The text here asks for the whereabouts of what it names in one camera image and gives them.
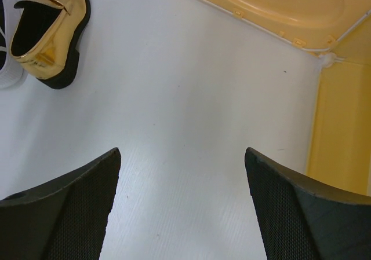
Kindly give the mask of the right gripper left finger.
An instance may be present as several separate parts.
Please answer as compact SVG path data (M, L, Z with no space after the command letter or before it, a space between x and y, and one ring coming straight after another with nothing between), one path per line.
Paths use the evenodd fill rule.
M1 259L99 259L117 189L118 148L1 200Z

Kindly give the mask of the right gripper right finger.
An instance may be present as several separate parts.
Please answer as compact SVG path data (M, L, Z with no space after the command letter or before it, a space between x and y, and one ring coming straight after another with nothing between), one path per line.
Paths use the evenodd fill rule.
M370 197L326 185L253 148L245 168L267 259L370 259Z

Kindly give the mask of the black white sneaker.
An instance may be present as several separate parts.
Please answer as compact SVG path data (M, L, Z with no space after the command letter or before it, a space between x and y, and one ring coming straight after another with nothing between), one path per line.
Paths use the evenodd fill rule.
M15 85L23 77L23 68L10 55L12 36L20 20L16 0L1 0L1 90Z

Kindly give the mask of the gold loafer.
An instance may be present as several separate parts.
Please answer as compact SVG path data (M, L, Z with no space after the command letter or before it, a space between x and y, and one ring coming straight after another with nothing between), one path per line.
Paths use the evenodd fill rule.
M14 8L22 9L22 14L10 43L11 56L49 88L72 84L90 0L21 0Z

